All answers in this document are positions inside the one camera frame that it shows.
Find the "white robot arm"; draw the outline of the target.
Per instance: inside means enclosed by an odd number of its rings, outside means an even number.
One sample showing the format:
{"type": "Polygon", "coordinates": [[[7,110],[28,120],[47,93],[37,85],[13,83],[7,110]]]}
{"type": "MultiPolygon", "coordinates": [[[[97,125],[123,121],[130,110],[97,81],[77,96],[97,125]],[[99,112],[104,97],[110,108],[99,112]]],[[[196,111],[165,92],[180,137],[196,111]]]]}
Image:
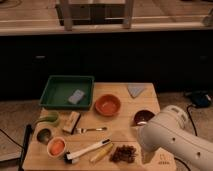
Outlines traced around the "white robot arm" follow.
{"type": "Polygon", "coordinates": [[[187,122],[183,109],[168,105],[138,128],[138,143],[145,152],[163,148],[201,171],[213,171],[213,143],[185,131],[187,122]]]}

